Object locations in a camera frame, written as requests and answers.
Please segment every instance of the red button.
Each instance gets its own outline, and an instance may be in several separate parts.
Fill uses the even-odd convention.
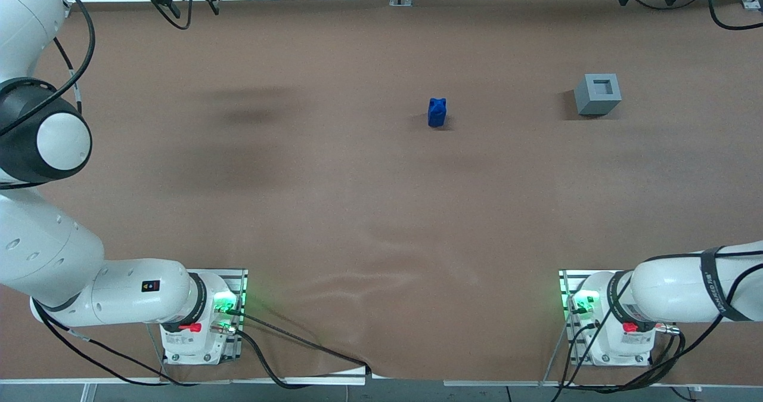
[[[638,325],[635,323],[630,323],[629,321],[626,321],[626,323],[622,324],[622,330],[626,332],[635,332],[635,331],[638,331]]]
[[[189,325],[180,325],[180,329],[188,329],[191,332],[201,332],[201,323],[191,323]]]

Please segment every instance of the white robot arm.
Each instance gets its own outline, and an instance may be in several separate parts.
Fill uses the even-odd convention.
[[[101,240],[36,191],[82,170],[92,138],[62,98],[13,126],[54,92],[32,74],[66,6],[0,0],[0,7],[0,283],[65,326],[161,323],[176,363],[218,363],[229,332],[221,323],[231,322],[224,312],[237,306],[218,275],[163,259],[106,261]]]
[[[594,329],[583,334],[596,366],[648,366],[656,329],[673,321],[763,321],[763,271],[744,276],[727,302],[736,280],[761,264],[763,241],[657,256],[632,271],[592,274],[570,311],[583,326],[603,324],[596,339]]]

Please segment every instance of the sticker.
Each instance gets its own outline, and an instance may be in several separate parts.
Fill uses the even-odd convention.
[[[181,334],[166,335],[165,339],[169,344],[172,344],[172,345],[184,345],[184,344],[190,344],[191,342],[193,342],[193,338],[189,338]]]
[[[158,292],[159,280],[149,280],[141,283],[141,292]]]
[[[648,333],[623,333],[621,343],[624,344],[649,344],[652,342],[652,335]]]
[[[638,321],[650,321],[648,318],[644,317],[643,314],[641,314],[641,311],[638,310],[638,308],[635,305],[622,304],[622,306],[628,309],[628,312],[630,313],[630,317],[633,317]]]

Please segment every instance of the brown table surface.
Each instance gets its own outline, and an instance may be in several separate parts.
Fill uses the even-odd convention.
[[[727,22],[760,17],[718,5]],[[539,380],[563,320],[559,268],[763,236],[763,33],[716,27],[705,2],[241,2],[217,17],[200,3],[187,32],[146,5],[92,10],[92,160],[43,193],[110,259],[248,268],[250,311],[379,375]],[[78,13],[60,38],[79,61]],[[618,74],[610,116],[575,116],[584,73]],[[65,81],[54,48],[38,76]],[[427,127],[430,97],[447,98],[447,129]],[[25,296],[0,295],[0,378],[106,376],[36,323]],[[689,340],[703,327],[687,326]],[[720,326],[667,381],[763,385],[761,329]],[[278,374],[351,367],[250,330]],[[157,365],[142,324],[83,332]],[[263,376],[248,348],[172,373]]]

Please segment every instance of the gray cube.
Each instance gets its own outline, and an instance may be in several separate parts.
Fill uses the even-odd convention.
[[[604,116],[622,101],[618,76],[585,74],[575,88],[575,104],[581,116]]]

